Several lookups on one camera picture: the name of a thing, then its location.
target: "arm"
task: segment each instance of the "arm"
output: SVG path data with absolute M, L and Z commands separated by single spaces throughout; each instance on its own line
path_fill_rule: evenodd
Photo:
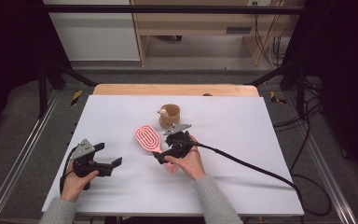
M 190 135 L 190 138 L 197 142 L 193 136 Z M 194 186 L 200 197 L 206 223 L 243 223 L 214 179 L 205 174 L 197 147 L 192 147 L 183 159 L 166 156 L 164 160 L 177 164 L 188 176 L 195 180 Z
M 217 187 L 213 177 L 206 175 L 194 183 L 204 211 L 205 222 L 243 223 L 224 193 Z
M 98 171 L 93 171 L 84 177 L 78 177 L 74 174 L 73 169 L 74 163 L 71 161 L 66 171 L 66 178 L 61 198 L 56 198 L 51 202 L 48 207 L 48 211 L 42 216 L 40 224 L 73 223 L 76 212 L 75 205 L 77 198 L 83 191 L 84 186 L 86 186 L 86 184 L 98 174 Z

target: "white wall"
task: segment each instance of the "white wall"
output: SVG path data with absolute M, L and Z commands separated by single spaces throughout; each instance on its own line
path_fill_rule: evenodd
M 128 0 L 44 0 L 48 4 L 128 5 Z M 70 61 L 139 61 L 132 16 L 50 13 Z

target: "gray sweater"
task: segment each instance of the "gray sweater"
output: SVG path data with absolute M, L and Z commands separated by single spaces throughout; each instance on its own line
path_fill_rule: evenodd
M 226 196 L 217 187 L 213 177 L 205 177 L 194 182 L 196 192 L 204 211 L 205 222 L 208 224 L 243 223 Z M 71 224 L 76 208 L 74 203 L 54 199 L 48 211 L 42 216 L 40 224 Z

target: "wooden cup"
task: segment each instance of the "wooden cup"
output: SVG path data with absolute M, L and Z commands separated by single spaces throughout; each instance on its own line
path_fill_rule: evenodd
M 178 105 L 164 105 L 161 109 L 165 107 L 168 113 L 168 117 L 159 117 L 159 125 L 163 129 L 169 129 L 173 124 L 180 123 L 180 108 Z

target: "person's right hand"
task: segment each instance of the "person's right hand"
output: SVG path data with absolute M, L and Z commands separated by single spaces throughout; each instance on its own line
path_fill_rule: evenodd
M 193 142 L 197 142 L 197 139 L 192 135 L 190 135 L 190 139 Z M 185 171 L 188 176 L 194 180 L 203 178 L 205 176 L 200 152 L 196 146 L 193 146 L 187 155 L 182 159 L 177 159 L 173 156 L 165 156 L 164 160 L 178 165 L 183 171 Z

